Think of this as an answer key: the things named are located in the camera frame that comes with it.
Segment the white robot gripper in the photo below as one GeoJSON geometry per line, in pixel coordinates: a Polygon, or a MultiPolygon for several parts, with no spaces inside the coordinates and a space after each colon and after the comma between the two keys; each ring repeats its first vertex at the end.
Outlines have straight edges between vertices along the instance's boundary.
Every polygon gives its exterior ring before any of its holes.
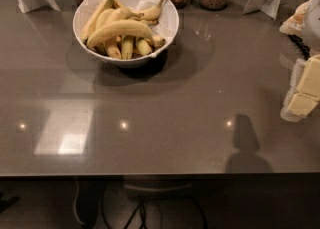
{"type": "Polygon", "coordinates": [[[299,122],[320,103],[320,0],[308,0],[299,5],[279,31],[301,38],[310,48],[310,58],[307,61],[298,59],[293,66],[290,89],[280,111],[282,119],[299,122]]]}

